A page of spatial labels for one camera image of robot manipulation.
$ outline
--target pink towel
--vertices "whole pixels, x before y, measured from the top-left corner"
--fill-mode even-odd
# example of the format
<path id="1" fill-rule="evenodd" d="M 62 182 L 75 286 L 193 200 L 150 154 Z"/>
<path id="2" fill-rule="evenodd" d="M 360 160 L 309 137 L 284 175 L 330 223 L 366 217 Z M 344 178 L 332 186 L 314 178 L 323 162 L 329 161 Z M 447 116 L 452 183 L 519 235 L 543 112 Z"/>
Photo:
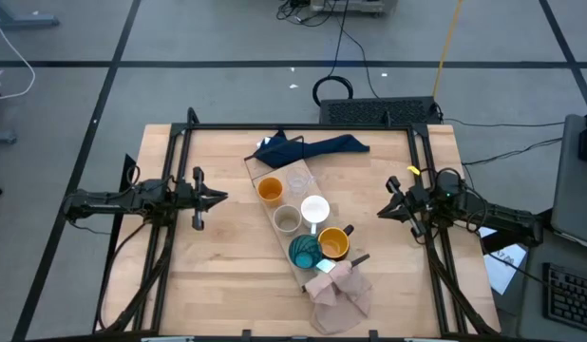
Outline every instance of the pink towel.
<path id="1" fill-rule="evenodd" d="M 350 261 L 338 262 L 305 285 L 314 303 L 312 325 L 323 334 L 341 333 L 368 317 L 371 283 Z"/>

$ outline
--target blue towel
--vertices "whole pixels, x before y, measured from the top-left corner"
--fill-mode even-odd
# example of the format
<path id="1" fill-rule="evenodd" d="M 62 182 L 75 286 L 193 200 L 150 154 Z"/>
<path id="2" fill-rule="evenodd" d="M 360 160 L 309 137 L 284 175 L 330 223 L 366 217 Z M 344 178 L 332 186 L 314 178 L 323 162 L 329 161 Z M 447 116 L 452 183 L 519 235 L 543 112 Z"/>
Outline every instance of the blue towel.
<path id="1" fill-rule="evenodd" d="M 285 132 L 279 129 L 268 143 L 262 142 L 262 145 L 257 149 L 256 153 L 261 153 L 262 150 L 277 146 L 286 141 L 287 137 L 285 136 Z M 289 142 L 256 158 L 272 168 L 279 168 L 301 159 L 334 152 L 369 152 L 369 146 L 363 145 L 351 134 L 345 134 L 327 139 L 323 142 Z"/>

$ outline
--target yellow cable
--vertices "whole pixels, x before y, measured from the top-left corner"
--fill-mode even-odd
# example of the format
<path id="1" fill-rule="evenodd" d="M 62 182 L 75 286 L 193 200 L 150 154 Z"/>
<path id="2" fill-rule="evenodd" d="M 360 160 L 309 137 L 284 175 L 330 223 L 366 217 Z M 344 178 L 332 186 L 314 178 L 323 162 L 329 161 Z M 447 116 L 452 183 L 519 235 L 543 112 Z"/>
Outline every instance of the yellow cable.
<path id="1" fill-rule="evenodd" d="M 435 79 L 435 85 L 433 86 L 433 99 L 437 99 L 437 89 L 439 88 L 439 81 L 442 76 L 444 60 L 447 56 L 447 50 L 449 49 L 449 42 L 452 40 L 452 32 L 454 32 L 456 22 L 458 22 L 458 13 L 461 11 L 462 4 L 463 0 L 458 0 L 458 3 L 456 4 L 456 10 L 454 11 L 454 18 L 452 18 L 452 23 L 449 25 L 449 31 L 447 32 L 447 40 L 445 40 L 444 51 L 442 52 L 442 59 L 439 61 L 439 68 L 437 69 L 437 78 Z"/>

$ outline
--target clear glass cup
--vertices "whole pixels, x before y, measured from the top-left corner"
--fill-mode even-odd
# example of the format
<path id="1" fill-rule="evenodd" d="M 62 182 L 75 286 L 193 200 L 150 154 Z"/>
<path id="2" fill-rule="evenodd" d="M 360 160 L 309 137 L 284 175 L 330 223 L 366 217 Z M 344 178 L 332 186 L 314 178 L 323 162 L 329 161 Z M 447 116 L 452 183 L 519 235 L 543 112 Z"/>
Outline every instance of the clear glass cup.
<path id="1" fill-rule="evenodd" d="M 287 184 L 294 195 L 306 194 L 313 181 L 311 173 L 305 168 L 293 167 L 287 171 Z"/>

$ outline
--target wooden tabletop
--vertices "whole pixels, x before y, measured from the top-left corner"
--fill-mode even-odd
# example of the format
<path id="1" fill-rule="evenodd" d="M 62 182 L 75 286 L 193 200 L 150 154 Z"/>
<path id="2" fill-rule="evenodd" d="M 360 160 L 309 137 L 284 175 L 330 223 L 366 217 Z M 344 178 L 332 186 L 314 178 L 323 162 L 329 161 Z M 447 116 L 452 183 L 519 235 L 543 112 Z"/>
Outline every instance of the wooden tabletop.
<path id="1" fill-rule="evenodd" d="M 158 124 L 145 128 L 138 157 L 142 180 L 161 177 L 169 129 L 169 125 Z M 436 168 L 453 167 L 462 174 L 453 128 L 434 125 L 429 132 Z M 413 184 L 413 175 L 406 170 L 411 165 L 406 133 L 286 131 L 288 138 L 303 135 L 307 143 L 345 133 L 369 145 L 370 152 L 307 160 L 332 210 L 354 225 L 355 244 L 371 254 L 359 266 L 374 288 L 369 318 L 339 335 L 361 337 L 368 336 L 368 330 L 377 330 L 381 337 L 439 336 L 424 248 L 412 238 L 409 223 L 376 217 L 390 199 L 385 188 L 389 176 L 397 176 L 402 189 Z M 180 212 L 161 334 L 240 335 L 251 329 L 255 336 L 319 335 L 309 323 L 312 303 L 300 292 L 243 161 L 256 150 L 257 142 L 273 134 L 258 130 L 193 132 L 186 180 L 192 181 L 192 168 L 200 166 L 207 186 L 228 192 L 229 198 L 204 215 L 203 232 L 192 228 L 193 211 Z M 180 148 L 176 150 L 177 161 Z M 253 172 L 260 168 L 258 163 L 248 161 L 247 166 Z M 174 162 L 174 173 L 177 164 Z M 125 217 L 119 241 L 140 223 L 139 217 Z M 113 266 L 104 304 L 106 324 L 139 288 L 149 234 L 150 228 L 145 228 L 132 238 Z M 450 239 L 462 291 L 488 325 L 499 331 L 479 241 L 455 227 L 450 229 Z M 449 329 L 455 331 L 451 297 L 443 288 Z M 145 327 L 149 327 L 154 298 L 154 294 L 148 298 Z"/>

